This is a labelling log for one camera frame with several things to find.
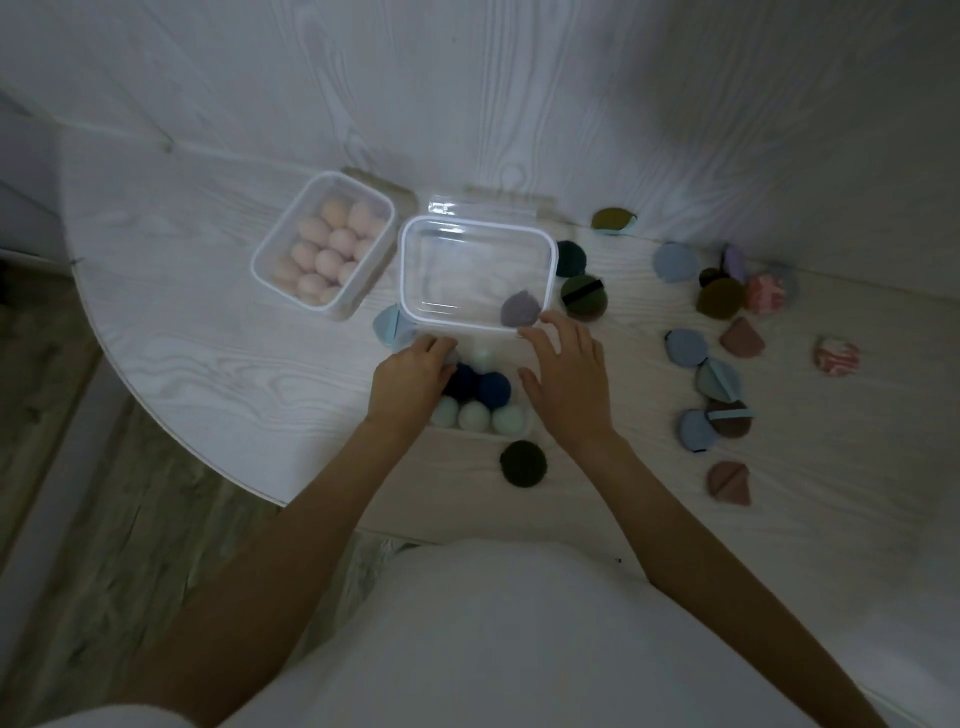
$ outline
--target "dark blue makeup sponge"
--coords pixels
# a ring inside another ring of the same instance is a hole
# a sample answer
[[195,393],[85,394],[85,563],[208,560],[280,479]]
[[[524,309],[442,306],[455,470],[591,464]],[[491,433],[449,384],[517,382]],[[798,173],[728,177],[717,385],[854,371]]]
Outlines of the dark blue makeup sponge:
[[488,409],[505,406],[510,401],[510,380],[499,372],[490,372],[480,377],[476,397]]
[[466,364],[457,364],[457,371],[444,388],[444,394],[458,402],[472,400],[477,394],[480,376]]

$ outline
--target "person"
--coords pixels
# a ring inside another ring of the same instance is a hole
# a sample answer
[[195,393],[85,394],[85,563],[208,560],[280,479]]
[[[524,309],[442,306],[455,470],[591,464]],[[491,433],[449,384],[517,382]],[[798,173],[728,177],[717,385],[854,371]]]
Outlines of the person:
[[883,721],[827,652],[615,431],[603,345],[559,312],[519,331],[547,431],[649,583],[572,548],[409,549],[354,619],[281,673],[361,514],[430,419],[453,339],[382,362],[343,449],[201,587],[110,705],[59,728],[821,725]]

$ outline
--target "plastic container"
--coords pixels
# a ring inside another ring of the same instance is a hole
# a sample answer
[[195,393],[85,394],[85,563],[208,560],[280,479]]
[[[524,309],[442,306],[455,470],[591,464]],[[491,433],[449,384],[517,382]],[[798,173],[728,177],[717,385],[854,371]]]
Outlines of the plastic container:
[[400,306],[419,325],[516,334],[500,323],[501,307],[523,290],[549,306],[557,255],[537,228],[420,215],[400,233]]
[[[347,206],[360,201],[366,202],[373,216],[385,220],[386,226],[373,241],[370,251],[359,262],[337,297],[327,305],[314,306],[275,286],[274,267],[277,259],[289,254],[291,247],[300,238],[297,232],[300,219],[316,214],[320,206],[331,198],[342,200]],[[253,253],[250,270],[255,279],[295,305],[322,313],[334,321],[344,321],[357,309],[383,272],[395,244],[396,209],[389,197],[340,172],[322,172],[306,184],[267,233]]]

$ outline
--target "white table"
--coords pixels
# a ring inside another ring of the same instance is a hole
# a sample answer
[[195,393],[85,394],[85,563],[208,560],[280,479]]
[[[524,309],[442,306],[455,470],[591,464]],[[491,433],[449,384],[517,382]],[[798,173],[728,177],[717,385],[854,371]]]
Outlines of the white table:
[[[371,324],[396,302],[396,259],[349,321],[331,323],[248,271],[310,170],[167,154],[83,132],[65,133],[62,151],[74,272],[109,360],[210,467],[288,502],[366,411],[373,369],[388,353]],[[858,636],[914,588],[918,548],[958,485],[960,306],[800,274],[796,303],[757,324],[766,353],[734,361],[757,412],[753,431],[694,455],[678,443],[675,422],[702,399],[692,373],[667,360],[663,335],[698,328],[730,360],[716,344],[725,324],[694,311],[695,281],[654,277],[656,243],[559,224],[552,231],[576,239],[607,284],[610,309],[591,327],[607,350],[620,431],[854,674],[882,683]],[[820,375],[811,351],[821,334],[858,344],[861,373]],[[421,542],[557,540],[636,566],[579,470],[542,431],[534,439],[549,473],[519,490],[500,476],[502,445],[425,433],[362,527]],[[726,458],[750,466],[753,507],[707,496],[705,473]]]

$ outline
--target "wall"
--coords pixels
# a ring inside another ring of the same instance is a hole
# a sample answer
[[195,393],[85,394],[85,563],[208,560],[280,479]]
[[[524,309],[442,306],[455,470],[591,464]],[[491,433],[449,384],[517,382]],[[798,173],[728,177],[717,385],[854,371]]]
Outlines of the wall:
[[0,83],[63,123],[957,297],[949,0],[36,0]]

